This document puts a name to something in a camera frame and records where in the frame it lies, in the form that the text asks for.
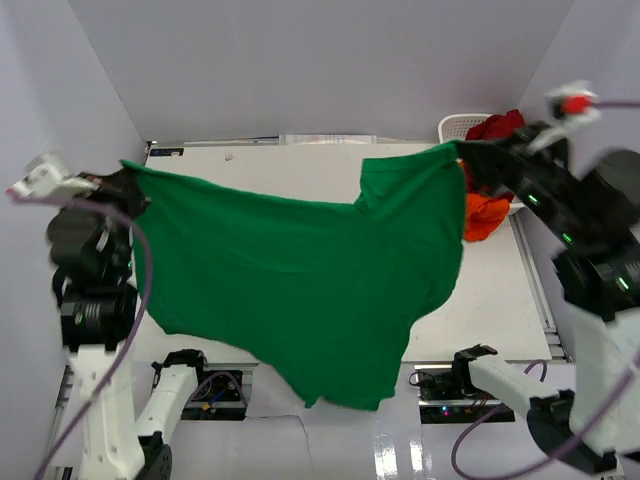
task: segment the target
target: white floor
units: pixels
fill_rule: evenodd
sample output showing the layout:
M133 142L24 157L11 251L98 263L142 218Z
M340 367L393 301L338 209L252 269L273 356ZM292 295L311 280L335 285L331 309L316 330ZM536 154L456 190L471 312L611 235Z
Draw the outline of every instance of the white floor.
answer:
M242 422L180 422L173 434L172 480L454 480L450 454L463 425L421 425L417 390L403 367L396 396L376 413L357 412L319 402L305 409L300 399L268 366L254 373L248 418ZM134 366L136 412L149 397L153 370ZM573 365L552 365L547 382L572 387ZM78 408L74 389L63 426ZM460 465L479 476L510 472L542 458L526 422L487 424L469 436ZM70 438L54 465L77 465L79 432ZM527 477L589 478L554 463Z

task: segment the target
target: green t-shirt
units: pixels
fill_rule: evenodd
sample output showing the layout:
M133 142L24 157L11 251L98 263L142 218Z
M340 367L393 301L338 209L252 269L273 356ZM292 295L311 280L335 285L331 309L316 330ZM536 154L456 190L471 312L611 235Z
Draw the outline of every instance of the green t-shirt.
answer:
M151 198L137 223L154 259L149 313L166 333L251 352L307 406L324 397L375 410L393 396L411 325L449 298L460 268L465 183L453 144L365 159L353 204L123 164Z

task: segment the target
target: clothing pile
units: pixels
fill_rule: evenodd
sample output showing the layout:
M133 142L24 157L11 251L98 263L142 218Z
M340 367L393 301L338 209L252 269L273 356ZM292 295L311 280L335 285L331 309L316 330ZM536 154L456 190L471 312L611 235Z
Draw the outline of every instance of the clothing pile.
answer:
M465 140L489 140L507 138L511 133L524 127L524 118L518 110L510 110L506 115L492 115L484 122L469 129ZM464 239L468 242L485 240L500 226L509 213L512 193L499 197L487 197L475 185L468 169L464 168L467 182L467 214Z

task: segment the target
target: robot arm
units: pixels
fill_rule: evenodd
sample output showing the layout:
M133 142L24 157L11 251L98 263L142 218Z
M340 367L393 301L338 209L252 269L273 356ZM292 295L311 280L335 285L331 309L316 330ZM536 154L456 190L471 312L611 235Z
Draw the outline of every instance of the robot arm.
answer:
M633 319L619 312L640 305L640 245L631 233L640 219L640 155L613 150L584 178L569 172L566 134L598 117L595 96L578 87L553 92L552 126L538 123L506 140L457 145L476 187L489 195L510 189L564 245L553 262L565 300L579 309L577 393L533 380L485 346L458 352L451 371L463 393L489 392L526 418L547 454L591 422L630 365L638 376L633 357L640 335L633 334L637 328L624 333ZM639 457L640 387L631 388L561 461L594 474L614 469L615 454Z
M34 160L27 175L7 193L18 200L86 197L131 218L149 203L128 171L72 176L52 153ZM102 215L68 207L50 222L47 237L51 259L58 267L53 290L60 309L63 346L68 350L80 397L91 405L82 417L78 479L169 478L168 443L184 405L204 375L202 352L174 352L158 365L152 395L137 421L129 353L96 395L98 385L122 355L134 324L138 292L128 283L129 231Z

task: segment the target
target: white basket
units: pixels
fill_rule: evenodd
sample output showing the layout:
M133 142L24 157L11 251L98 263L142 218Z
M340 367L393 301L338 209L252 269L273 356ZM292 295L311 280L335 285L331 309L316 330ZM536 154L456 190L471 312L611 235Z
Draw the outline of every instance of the white basket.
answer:
M438 124L440 143L450 140L464 140L471 127L484 122L490 116L489 113L456 113L444 117Z

